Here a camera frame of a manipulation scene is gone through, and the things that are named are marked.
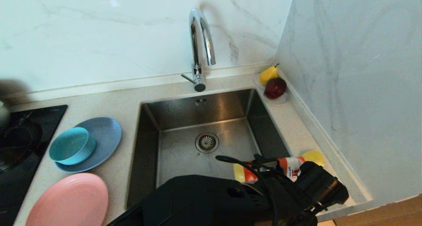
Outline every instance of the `bowl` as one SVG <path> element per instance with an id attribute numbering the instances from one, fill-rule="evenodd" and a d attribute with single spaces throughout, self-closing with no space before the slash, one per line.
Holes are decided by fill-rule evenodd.
<path id="1" fill-rule="evenodd" d="M 95 149 L 95 137 L 82 127 L 74 127 L 61 133 L 51 143 L 50 158 L 57 163 L 73 165 L 87 159 Z"/>

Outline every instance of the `countertop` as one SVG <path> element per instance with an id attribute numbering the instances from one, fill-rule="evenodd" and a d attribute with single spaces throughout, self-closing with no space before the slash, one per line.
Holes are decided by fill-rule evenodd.
<path id="1" fill-rule="evenodd" d="M 207 89 L 201 93 L 195 92 L 191 83 L 183 82 L 26 103 L 12 106 L 12 111 L 67 104 L 68 109 L 53 139 L 63 131 L 94 117 L 111 117 L 120 123 L 123 134 L 116 152 L 100 166 L 87 171 L 100 176 L 107 184 L 109 203 L 104 221 L 104 225 L 106 225 L 126 210 L 131 162 L 141 103 L 256 88 L 252 81 L 254 76 L 256 74 L 209 79 L 206 81 Z M 266 106 L 292 156 L 299 156 L 308 150 L 321 151 L 291 103 L 287 102 L 282 106 Z M 341 179 L 328 159 L 326 159 L 324 169 Z M 31 208 L 42 193 L 51 185 L 69 175 L 71 174 L 59 170 L 48 157 L 48 154 L 45 154 L 25 197 L 15 226 L 25 225 Z M 345 206 L 353 204 L 353 199 L 349 198 Z"/>

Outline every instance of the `chrome faucet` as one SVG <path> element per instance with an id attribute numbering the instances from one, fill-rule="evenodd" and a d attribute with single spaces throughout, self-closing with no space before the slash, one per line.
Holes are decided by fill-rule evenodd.
<path id="1" fill-rule="evenodd" d="M 199 8 L 194 8 L 190 11 L 189 15 L 189 26 L 190 26 L 190 37 L 192 40 L 192 53 L 193 53 L 193 64 L 192 64 L 192 77 L 190 79 L 185 74 L 182 77 L 186 78 L 195 85 L 195 91 L 202 92 L 205 90 L 205 79 L 202 74 L 202 65 L 199 63 L 198 58 L 198 42 L 196 39 L 196 26 L 200 29 L 202 36 L 204 37 L 205 52 L 207 55 L 208 65 L 215 65 L 214 45 L 212 44 L 212 38 L 208 22 L 205 19 L 204 14 Z"/>

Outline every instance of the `stainless steel sink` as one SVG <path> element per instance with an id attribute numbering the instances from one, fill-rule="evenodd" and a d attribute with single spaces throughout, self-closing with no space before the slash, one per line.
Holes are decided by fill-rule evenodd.
<path id="1" fill-rule="evenodd" d="M 234 179 L 227 155 L 288 157 L 285 144 L 255 89 L 141 105 L 127 207 L 181 175 Z"/>

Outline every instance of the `marble backsplash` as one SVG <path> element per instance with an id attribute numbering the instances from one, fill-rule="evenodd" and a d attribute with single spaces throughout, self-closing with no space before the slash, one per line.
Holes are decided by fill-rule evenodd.
<path id="1" fill-rule="evenodd" d="M 1 94 L 188 72 L 200 7 L 217 64 L 272 62 L 291 0 L 0 0 Z"/>
<path id="2" fill-rule="evenodd" d="M 374 197 L 359 210 L 421 193 L 421 6 L 293 0 L 280 41 L 280 70 Z"/>

